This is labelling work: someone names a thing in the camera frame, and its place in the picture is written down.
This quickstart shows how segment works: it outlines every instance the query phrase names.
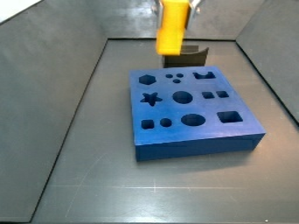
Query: metal wall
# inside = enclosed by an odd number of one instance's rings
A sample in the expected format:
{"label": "metal wall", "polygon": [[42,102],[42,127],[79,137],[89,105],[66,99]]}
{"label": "metal wall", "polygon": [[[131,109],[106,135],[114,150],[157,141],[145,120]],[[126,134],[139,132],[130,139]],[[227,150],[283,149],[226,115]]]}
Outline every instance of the metal wall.
{"label": "metal wall", "polygon": [[0,221],[30,221],[107,38],[82,0],[0,26]]}
{"label": "metal wall", "polygon": [[[235,40],[265,0],[203,0],[189,39]],[[155,38],[155,0],[89,0],[110,38]]]}
{"label": "metal wall", "polygon": [[266,0],[238,44],[299,122],[299,1]]}

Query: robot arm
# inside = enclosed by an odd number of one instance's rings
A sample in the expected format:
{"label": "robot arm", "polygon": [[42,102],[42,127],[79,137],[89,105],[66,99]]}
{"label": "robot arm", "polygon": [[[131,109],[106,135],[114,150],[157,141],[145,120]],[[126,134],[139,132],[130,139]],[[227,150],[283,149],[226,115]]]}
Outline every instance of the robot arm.
{"label": "robot arm", "polygon": [[191,26],[202,0],[155,0],[158,15],[157,52],[181,55],[185,29]]}

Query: hexagon-shaped hole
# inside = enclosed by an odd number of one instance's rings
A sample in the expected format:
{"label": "hexagon-shaped hole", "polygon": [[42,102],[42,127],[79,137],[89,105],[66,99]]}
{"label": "hexagon-shaped hole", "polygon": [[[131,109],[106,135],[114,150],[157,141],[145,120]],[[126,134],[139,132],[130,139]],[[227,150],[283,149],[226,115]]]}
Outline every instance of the hexagon-shaped hole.
{"label": "hexagon-shaped hole", "polygon": [[146,74],[142,77],[139,77],[139,82],[146,85],[153,85],[154,83],[157,83],[157,80],[153,75]]}

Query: square hole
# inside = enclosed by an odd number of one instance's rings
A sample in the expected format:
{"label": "square hole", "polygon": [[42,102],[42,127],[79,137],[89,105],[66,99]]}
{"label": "square hole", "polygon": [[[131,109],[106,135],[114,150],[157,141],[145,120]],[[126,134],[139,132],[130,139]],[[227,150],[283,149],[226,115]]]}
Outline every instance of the square hole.
{"label": "square hole", "polygon": [[227,98],[230,97],[227,91],[217,91],[219,98]]}
{"label": "square hole", "polygon": [[202,96],[205,99],[213,99],[215,98],[213,92],[202,92]]}
{"label": "square hole", "polygon": [[154,120],[143,120],[142,121],[142,128],[145,130],[150,130],[155,127],[155,121]]}
{"label": "square hole", "polygon": [[243,122],[243,119],[242,119],[238,111],[219,112],[218,116],[219,116],[219,120],[223,123],[239,123],[239,122]]}

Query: shape sorter board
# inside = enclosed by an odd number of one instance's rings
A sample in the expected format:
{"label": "shape sorter board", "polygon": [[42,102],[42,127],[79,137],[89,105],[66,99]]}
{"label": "shape sorter board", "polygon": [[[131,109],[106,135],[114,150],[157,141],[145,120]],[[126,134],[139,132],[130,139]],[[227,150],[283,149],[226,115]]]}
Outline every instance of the shape sorter board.
{"label": "shape sorter board", "polygon": [[135,158],[254,150],[266,130],[215,66],[130,72]]}

